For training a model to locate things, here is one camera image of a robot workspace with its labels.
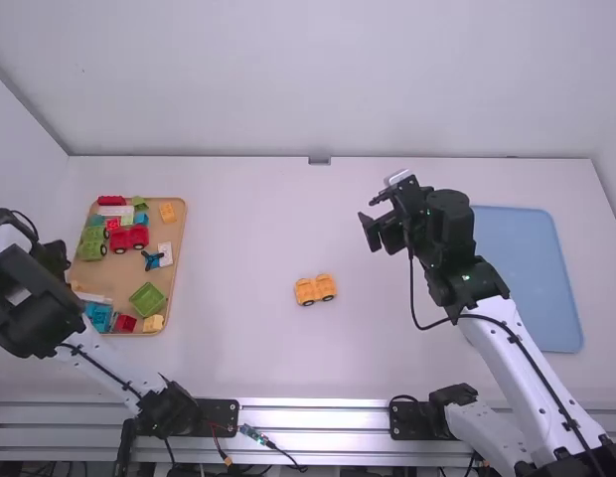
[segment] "white wall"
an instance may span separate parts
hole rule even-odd
[[[76,154],[586,156],[616,0],[0,0],[0,66]]]
[[[616,217],[616,124],[602,144],[593,163]]]
[[[55,209],[68,156],[0,81],[0,207],[17,209],[42,224]]]

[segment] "yellow toy car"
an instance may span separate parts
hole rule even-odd
[[[297,303],[310,306],[315,301],[330,301],[337,296],[337,285],[329,273],[317,275],[317,278],[302,278],[295,283]]]

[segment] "wooden tray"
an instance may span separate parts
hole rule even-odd
[[[165,326],[169,323],[169,309],[171,308],[171,295],[176,278],[176,268],[180,258],[180,247],[182,245],[182,234],[185,229],[185,218],[187,215],[187,205],[185,201],[176,197],[145,198],[149,210],[142,211],[149,216],[149,244],[145,250],[149,253],[158,251],[158,243],[164,241],[171,242],[173,250],[173,265],[154,268],[145,271],[145,259],[139,250],[129,249],[126,253],[118,255],[109,249],[107,245],[107,255],[100,261],[82,261],[76,256],[69,271],[69,281],[76,281],[80,286],[80,291],[104,295],[113,300],[113,309],[119,313],[133,316],[138,319],[133,333],[103,333],[111,336],[150,336],[160,333],[143,333],[143,318],[129,302],[129,297],[143,284],[150,281],[167,295],[167,304],[158,312],[164,316]],[[176,213],[177,221],[174,224],[165,224],[160,217],[159,206],[170,202]],[[127,198],[127,204],[131,204],[131,199]],[[96,214],[98,204],[94,202],[89,208],[89,217]]]

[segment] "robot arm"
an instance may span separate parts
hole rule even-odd
[[[127,366],[105,343],[65,283],[65,244],[38,240],[36,230],[0,209],[0,346],[19,358],[72,364],[119,395],[139,426],[161,439],[200,422],[197,402],[182,387]]]
[[[474,213],[458,191],[420,187],[409,171],[385,180],[370,201],[393,210],[372,219],[362,213],[371,251],[406,248],[418,258],[429,293],[474,345],[500,386],[520,430],[478,402],[468,386],[430,394],[445,424],[502,475],[616,475],[616,444],[577,403],[525,328],[509,288],[496,269],[475,254]]]

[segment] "blue mat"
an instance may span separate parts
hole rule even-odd
[[[550,214],[474,206],[476,252],[492,263],[542,351],[577,353],[584,338]]]

